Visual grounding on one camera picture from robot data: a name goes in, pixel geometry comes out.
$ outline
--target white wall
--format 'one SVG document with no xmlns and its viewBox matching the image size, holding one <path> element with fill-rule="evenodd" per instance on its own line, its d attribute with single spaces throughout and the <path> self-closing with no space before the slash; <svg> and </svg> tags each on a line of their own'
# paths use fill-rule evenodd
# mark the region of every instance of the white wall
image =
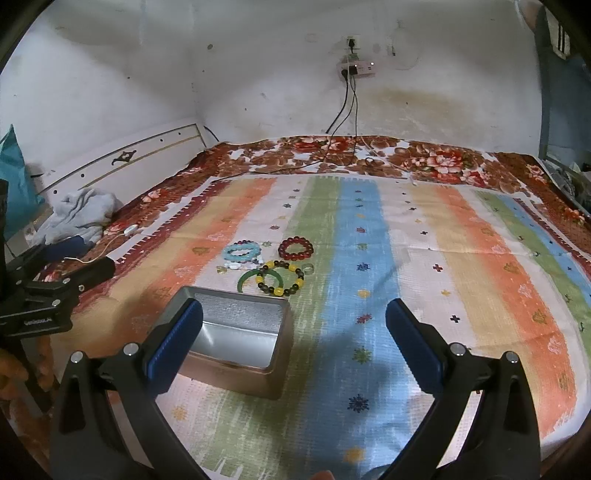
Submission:
<svg viewBox="0 0 591 480">
<path fill-rule="evenodd" d="M 321 134 L 350 34 L 378 69 L 360 134 L 537 153 L 537 56 L 510 0 L 56 0 L 0 76 L 0 130 L 42 169 L 190 116 L 232 142 Z"/>
</svg>

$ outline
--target green stripe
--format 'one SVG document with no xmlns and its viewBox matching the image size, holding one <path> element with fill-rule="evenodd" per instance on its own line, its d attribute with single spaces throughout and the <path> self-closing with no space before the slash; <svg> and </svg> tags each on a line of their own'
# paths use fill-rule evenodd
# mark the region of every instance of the green stripe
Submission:
<svg viewBox="0 0 591 480">
<path fill-rule="evenodd" d="M 537 257 L 532 256 L 532 258 L 552 279 L 563 298 L 566 299 L 568 296 L 570 299 L 570 301 L 565 301 L 565 304 L 577 324 L 583 323 L 581 338 L 587 355 L 591 358 L 591 314 L 589 306 L 585 302 L 584 293 L 564 272 L 536 231 L 522 223 L 498 196 L 484 192 L 478 192 L 478 196 L 503 220 L 514 237 L 517 238 L 521 235 L 521 238 L 523 238 L 521 243 L 532 252 L 539 253 Z"/>
<path fill-rule="evenodd" d="M 294 346 L 288 378 L 279 400 L 266 400 L 235 392 L 225 395 L 215 437 L 201 465 L 217 470 L 226 459 L 222 475 L 230 476 L 240 465 L 241 480 L 257 480 L 265 473 L 270 478 L 288 478 L 297 461 L 290 456 L 286 439 L 293 438 L 298 426 L 298 405 L 310 376 L 320 336 L 320 313 L 326 300 L 333 237 L 338 206 L 339 181 L 316 177 L 307 182 L 298 208 L 287 226 L 285 236 L 304 236 L 314 245 L 315 272 L 301 292 L 290 297 L 294 314 Z M 200 452 L 192 452 L 196 457 Z"/>
</svg>

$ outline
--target green jade bangle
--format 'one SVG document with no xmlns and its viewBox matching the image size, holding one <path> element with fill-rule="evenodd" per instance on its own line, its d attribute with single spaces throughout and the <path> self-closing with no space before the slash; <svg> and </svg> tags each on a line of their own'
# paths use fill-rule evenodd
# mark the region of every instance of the green jade bangle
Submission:
<svg viewBox="0 0 591 480">
<path fill-rule="evenodd" d="M 272 277 L 275 277 L 279 282 L 279 286 L 283 287 L 283 278 L 281 278 L 281 275 L 279 275 L 278 272 L 276 272 L 275 270 L 269 269 L 269 270 L 265 270 L 265 273 L 268 273 Z M 250 270 L 250 271 L 246 272 L 243 276 L 241 276 L 240 279 L 238 280 L 238 293 L 243 293 L 242 292 L 242 285 L 244 284 L 244 282 L 247 279 L 249 279 L 250 277 L 254 277 L 255 275 L 260 275 L 260 274 L 261 274 L 261 270 L 259 268 L 256 268 L 254 270 Z"/>
</svg>

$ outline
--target crumpled cloth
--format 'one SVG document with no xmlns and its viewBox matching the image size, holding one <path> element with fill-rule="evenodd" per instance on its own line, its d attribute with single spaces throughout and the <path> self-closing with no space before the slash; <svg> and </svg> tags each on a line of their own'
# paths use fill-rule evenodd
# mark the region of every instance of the crumpled cloth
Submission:
<svg viewBox="0 0 591 480">
<path fill-rule="evenodd" d="M 115 205 L 112 193 L 90 187 L 69 193 L 53 206 L 53 213 L 39 228 L 33 243 L 50 245 L 79 235 L 85 243 L 95 244 L 103 234 L 103 227 L 111 222 Z"/>
</svg>

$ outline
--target bed sheet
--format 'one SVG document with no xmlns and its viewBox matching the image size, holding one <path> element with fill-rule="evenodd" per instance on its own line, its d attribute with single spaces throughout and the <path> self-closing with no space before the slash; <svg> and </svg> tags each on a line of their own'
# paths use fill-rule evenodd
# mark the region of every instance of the bed sheet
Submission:
<svg viewBox="0 0 591 480">
<path fill-rule="evenodd" d="M 75 349 L 101 356 L 142 341 L 183 285 L 235 291 L 241 273 L 223 266 L 227 244 L 257 241 L 272 260 L 294 235 L 313 243 L 315 273 L 290 297 L 294 347 L 281 399 L 180 375 L 158 398 L 212 478 L 305 479 L 322 469 L 370 478 L 389 464 L 432 401 L 386 330 L 396 297 L 448 342 L 519 354 L 544 453 L 580 427 L 591 403 L 589 259 L 526 196 L 471 185 L 332 174 L 209 180 L 109 254 L 116 278 L 83 298 L 71 332 L 52 337 L 58 368 Z M 245 292 L 260 294 L 253 279 Z M 444 462 L 478 401 L 473 393 Z"/>
</svg>

